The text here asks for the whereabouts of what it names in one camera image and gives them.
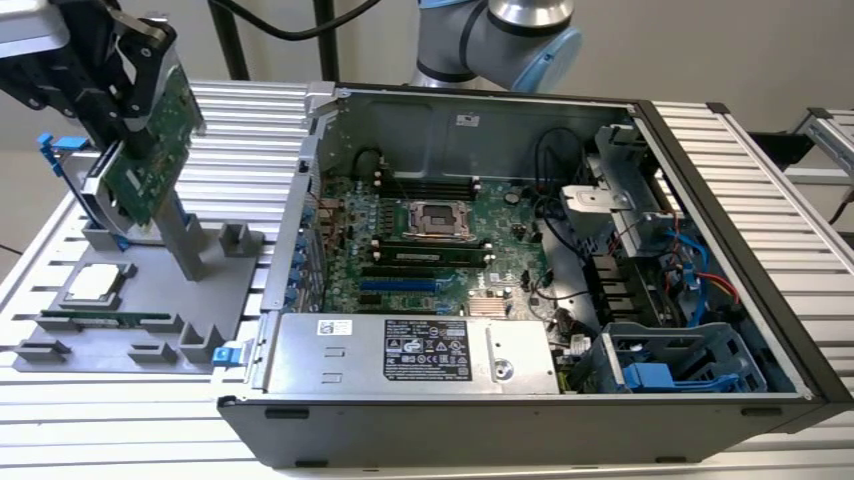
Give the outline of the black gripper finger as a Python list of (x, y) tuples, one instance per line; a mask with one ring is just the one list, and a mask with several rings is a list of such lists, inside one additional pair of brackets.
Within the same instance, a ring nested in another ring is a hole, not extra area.
[(111, 146), (127, 133), (116, 101), (72, 48), (2, 58), (1, 91), (32, 110), (50, 107), (76, 120), (96, 146)]
[(111, 13), (119, 76), (111, 81), (120, 133), (132, 156), (149, 156), (156, 143), (149, 123), (176, 66), (175, 29), (165, 23)]

